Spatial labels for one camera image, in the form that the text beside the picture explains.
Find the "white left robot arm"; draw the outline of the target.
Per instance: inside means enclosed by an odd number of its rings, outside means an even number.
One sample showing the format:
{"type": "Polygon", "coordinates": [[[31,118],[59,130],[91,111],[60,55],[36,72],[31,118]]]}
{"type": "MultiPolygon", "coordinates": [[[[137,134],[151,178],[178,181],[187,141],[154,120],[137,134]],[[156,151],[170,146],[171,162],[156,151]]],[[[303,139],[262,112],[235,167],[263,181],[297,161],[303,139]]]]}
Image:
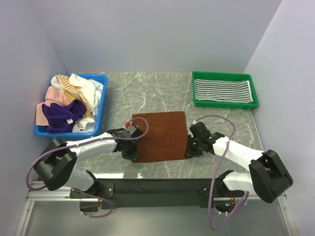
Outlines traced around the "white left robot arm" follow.
{"type": "Polygon", "coordinates": [[[134,124],[126,128],[111,129],[96,137],[80,141],[65,142],[61,138],[54,139],[44,152],[65,147],[63,150],[50,152],[38,161],[34,170],[50,191],[62,186],[80,189],[87,197],[98,194],[97,178],[91,171],[75,169],[79,161],[90,157],[120,152],[122,158],[135,160],[138,158],[137,145],[143,132],[134,124]]]}

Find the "green white striped towel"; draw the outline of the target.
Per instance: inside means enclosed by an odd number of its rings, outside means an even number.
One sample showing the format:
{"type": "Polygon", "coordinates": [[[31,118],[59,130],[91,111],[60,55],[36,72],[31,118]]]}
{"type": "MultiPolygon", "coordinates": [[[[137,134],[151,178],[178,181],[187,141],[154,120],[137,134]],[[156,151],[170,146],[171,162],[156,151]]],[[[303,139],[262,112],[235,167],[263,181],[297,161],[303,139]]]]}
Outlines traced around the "green white striped towel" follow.
{"type": "Polygon", "coordinates": [[[194,81],[195,98],[198,101],[253,103],[249,81],[194,81]]]}

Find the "brown towel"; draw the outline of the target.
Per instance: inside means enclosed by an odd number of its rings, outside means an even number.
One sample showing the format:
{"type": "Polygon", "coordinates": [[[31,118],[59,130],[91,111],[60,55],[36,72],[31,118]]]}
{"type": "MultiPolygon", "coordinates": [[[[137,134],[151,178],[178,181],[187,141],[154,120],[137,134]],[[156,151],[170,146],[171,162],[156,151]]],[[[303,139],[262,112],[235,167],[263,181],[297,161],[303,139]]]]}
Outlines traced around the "brown towel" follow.
{"type": "Polygon", "coordinates": [[[186,116],[183,111],[133,114],[133,123],[147,134],[137,146],[138,158],[134,163],[185,160],[188,143],[186,116]]]}

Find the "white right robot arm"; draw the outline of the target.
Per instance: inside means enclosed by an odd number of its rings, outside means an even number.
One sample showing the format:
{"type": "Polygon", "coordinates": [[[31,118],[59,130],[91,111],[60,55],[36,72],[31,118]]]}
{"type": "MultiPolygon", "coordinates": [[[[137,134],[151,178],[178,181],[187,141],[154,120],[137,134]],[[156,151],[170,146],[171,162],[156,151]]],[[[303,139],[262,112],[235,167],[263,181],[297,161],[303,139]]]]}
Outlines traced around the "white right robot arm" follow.
{"type": "Polygon", "coordinates": [[[212,134],[202,122],[189,129],[186,157],[199,157],[208,152],[246,169],[245,173],[226,171],[217,177],[214,191],[219,195],[228,196],[234,191],[254,192],[261,200],[272,203],[293,185],[291,175],[275,151],[263,152],[231,141],[221,133],[212,134]]]}

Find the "cream yellow striped towel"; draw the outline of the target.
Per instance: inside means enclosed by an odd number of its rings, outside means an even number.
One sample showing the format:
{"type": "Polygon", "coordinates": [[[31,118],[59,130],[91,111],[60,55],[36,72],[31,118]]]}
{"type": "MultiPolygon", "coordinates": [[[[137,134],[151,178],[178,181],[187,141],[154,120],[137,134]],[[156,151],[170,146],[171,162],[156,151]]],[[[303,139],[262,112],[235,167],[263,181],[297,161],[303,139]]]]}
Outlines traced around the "cream yellow striped towel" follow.
{"type": "Polygon", "coordinates": [[[55,75],[51,79],[51,85],[54,88],[56,88],[58,91],[61,91],[66,96],[66,98],[69,100],[69,102],[72,102],[75,99],[78,99],[81,102],[83,102],[83,104],[86,107],[85,115],[90,116],[90,117],[92,116],[92,114],[89,110],[85,96],[83,95],[83,93],[81,92],[79,87],[76,87],[69,82],[68,76],[62,75],[62,74],[55,75]]]}

